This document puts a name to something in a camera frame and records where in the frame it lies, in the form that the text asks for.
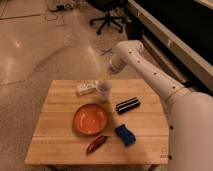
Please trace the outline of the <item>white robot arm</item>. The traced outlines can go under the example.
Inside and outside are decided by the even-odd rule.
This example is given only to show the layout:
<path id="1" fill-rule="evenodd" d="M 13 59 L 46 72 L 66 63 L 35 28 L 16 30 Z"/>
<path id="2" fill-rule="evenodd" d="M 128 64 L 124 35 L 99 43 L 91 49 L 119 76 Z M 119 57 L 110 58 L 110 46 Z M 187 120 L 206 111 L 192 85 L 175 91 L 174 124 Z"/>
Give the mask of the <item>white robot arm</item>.
<path id="1" fill-rule="evenodd" d="M 168 171 L 213 171 L 213 97 L 191 91 L 143 56 L 138 40 L 116 44 L 109 71 L 131 66 L 168 109 Z"/>

